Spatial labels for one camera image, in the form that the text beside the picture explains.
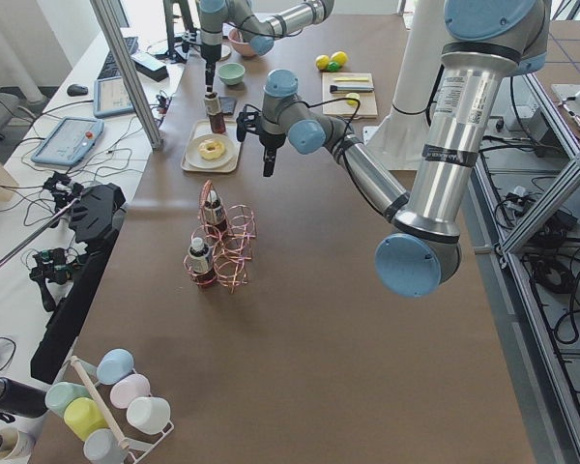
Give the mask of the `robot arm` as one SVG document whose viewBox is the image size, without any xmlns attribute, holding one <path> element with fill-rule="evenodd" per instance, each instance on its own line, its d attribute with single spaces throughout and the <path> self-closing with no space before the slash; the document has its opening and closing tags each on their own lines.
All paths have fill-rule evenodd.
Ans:
<svg viewBox="0 0 580 464">
<path fill-rule="evenodd" d="M 547 1 L 448 1 L 441 88 L 420 166 L 406 189 L 339 118 L 319 115 L 298 93 L 297 77 L 268 74 L 259 109 L 238 116 L 237 136 L 256 134 L 271 175 L 284 144 L 307 155 L 328 150 L 366 201 L 392 226 L 377 247 L 383 284 L 405 297 L 422 297 L 451 278 L 461 261 L 456 216 L 503 79 L 531 73 L 545 61 Z"/>
<path fill-rule="evenodd" d="M 214 91 L 217 62 L 221 57 L 223 25 L 231 24 L 258 55 L 267 54 L 276 40 L 307 26 L 320 24 L 334 9 L 334 0 L 303 1 L 279 14 L 259 19 L 251 2 L 204 0 L 199 2 L 200 56 L 205 60 L 206 93 Z"/>
</svg>

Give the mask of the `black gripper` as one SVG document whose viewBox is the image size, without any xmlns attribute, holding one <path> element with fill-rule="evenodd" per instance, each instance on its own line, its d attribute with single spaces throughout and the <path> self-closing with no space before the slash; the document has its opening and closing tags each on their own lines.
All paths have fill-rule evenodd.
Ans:
<svg viewBox="0 0 580 464">
<path fill-rule="evenodd" d="M 186 32 L 182 37 L 186 44 L 195 44 L 196 38 L 200 39 L 200 55 L 207 62 L 205 67 L 206 92 L 211 93 L 214 92 L 217 62 L 221 59 L 223 35 L 221 31 L 198 30 L 197 32 Z"/>
<path fill-rule="evenodd" d="M 285 144 L 286 135 L 266 130 L 262 111 L 250 103 L 246 103 L 240 110 L 236 123 L 236 136 L 240 142 L 245 141 L 248 133 L 258 136 L 260 144 L 265 149 L 263 154 L 263 176 L 270 177 L 270 175 L 273 175 L 276 165 L 276 150 Z"/>
</svg>

